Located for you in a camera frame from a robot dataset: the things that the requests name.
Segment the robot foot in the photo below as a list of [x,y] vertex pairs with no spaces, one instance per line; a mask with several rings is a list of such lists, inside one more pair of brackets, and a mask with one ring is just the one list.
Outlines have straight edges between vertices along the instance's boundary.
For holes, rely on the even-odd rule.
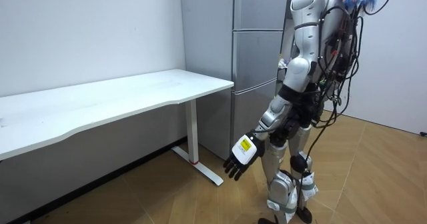
[[261,218],[258,220],[258,224],[278,224],[278,220],[277,220],[276,216],[274,216],[274,219],[276,220],[276,222],[272,222],[272,221],[269,221],[265,218]]
[[310,210],[307,207],[304,209],[297,208],[296,215],[303,221],[304,223],[310,224],[313,221],[313,216]]

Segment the wire bundle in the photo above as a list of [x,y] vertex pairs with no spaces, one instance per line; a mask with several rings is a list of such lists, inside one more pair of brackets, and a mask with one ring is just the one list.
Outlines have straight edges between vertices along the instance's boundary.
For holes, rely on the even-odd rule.
[[[320,128],[322,129],[318,136],[314,139],[313,143],[310,145],[310,148],[308,149],[307,152],[307,157],[305,159],[306,163],[308,161],[308,158],[310,156],[310,153],[312,152],[312,149],[314,147],[314,145],[318,142],[319,138],[322,136],[323,132],[326,130],[327,127],[333,125],[337,118],[347,109],[348,104],[350,102],[350,88],[351,88],[351,83],[352,83],[352,78],[354,77],[355,74],[357,74],[358,70],[359,70],[359,56],[360,56],[360,48],[361,48],[361,44],[362,44],[362,34],[363,34],[363,27],[364,27],[364,18],[362,16],[360,16],[360,12],[363,9],[363,12],[365,12],[367,15],[375,15],[378,12],[380,12],[389,2],[389,0],[386,0],[385,4],[383,4],[383,6],[381,6],[381,8],[379,8],[379,10],[373,12],[373,13],[369,13],[367,12],[367,5],[369,5],[369,3],[360,3],[359,5],[356,6],[356,8],[351,8],[353,11],[351,13],[348,13],[348,11],[342,7],[339,6],[335,6],[330,8],[329,10],[327,10],[322,17],[320,18],[320,37],[319,37],[319,55],[321,53],[321,44],[322,44],[322,24],[324,22],[324,18],[334,9],[340,9],[346,18],[345,23],[347,23],[347,25],[350,25],[348,30],[351,30],[351,35],[352,35],[352,40],[350,43],[350,53],[348,54],[349,56],[349,62],[346,68],[346,71],[344,73],[344,78],[340,83],[337,83],[336,81],[336,70],[334,69],[334,67],[332,68],[332,70],[327,73],[328,67],[331,65],[332,60],[334,58],[331,58],[329,61],[327,61],[326,58],[326,48],[324,49],[324,56],[323,57],[318,57],[318,63],[320,63],[320,61],[323,59],[325,64],[326,64],[326,68],[323,69],[322,66],[319,64],[319,67],[322,70],[322,78],[319,81],[319,83],[317,83],[318,89],[320,90],[319,94],[318,94],[318,103],[321,103],[324,101],[325,98],[328,98],[329,100],[332,101],[332,105],[333,105],[333,109],[332,109],[332,113],[329,117],[329,119],[323,121],[320,120],[320,122],[325,123],[324,125],[316,125],[316,128]],[[359,24],[360,21],[360,32],[357,32],[357,26]],[[343,48],[338,48],[337,50],[333,50],[334,56],[339,57],[342,54],[342,50]],[[341,94],[342,91],[344,89],[344,85],[345,82],[348,80],[348,88],[347,88],[347,100],[346,100],[346,104],[344,106],[344,108],[342,109],[342,111],[338,112],[338,106],[340,106],[342,104],[342,99],[341,99]],[[332,89],[332,95],[328,96],[328,93],[330,93],[330,90]],[[323,108],[323,105],[318,105],[318,109]],[[298,193],[298,204],[300,203],[300,197],[301,197],[301,190],[302,190],[302,180],[304,178],[304,175],[310,174],[308,171],[305,171],[304,173],[302,173],[301,175],[301,179],[300,179],[300,190]]]

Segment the white wall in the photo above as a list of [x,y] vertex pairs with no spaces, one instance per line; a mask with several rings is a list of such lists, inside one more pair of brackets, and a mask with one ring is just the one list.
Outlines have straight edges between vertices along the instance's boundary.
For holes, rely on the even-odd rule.
[[365,16],[360,72],[347,115],[427,131],[425,13],[423,0],[390,0],[379,14]]
[[[0,0],[0,97],[173,68],[185,68],[180,0]],[[0,223],[185,135],[172,105],[6,159]]]
[[0,96],[185,68],[180,0],[0,0]]

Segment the white desk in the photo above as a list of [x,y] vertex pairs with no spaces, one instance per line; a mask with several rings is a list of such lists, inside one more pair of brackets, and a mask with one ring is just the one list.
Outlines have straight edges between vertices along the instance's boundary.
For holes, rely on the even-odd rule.
[[232,86],[231,81],[169,70],[1,97],[0,160],[118,119],[185,102],[189,154],[179,147],[173,150],[221,185],[223,180],[198,162],[195,99]]

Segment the yellow label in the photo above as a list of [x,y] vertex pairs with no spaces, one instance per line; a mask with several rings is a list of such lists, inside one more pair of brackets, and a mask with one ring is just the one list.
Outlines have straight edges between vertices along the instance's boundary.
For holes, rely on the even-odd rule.
[[248,151],[249,148],[251,148],[251,143],[249,143],[249,141],[246,139],[243,139],[240,145],[243,147],[243,149],[245,149],[245,151]]

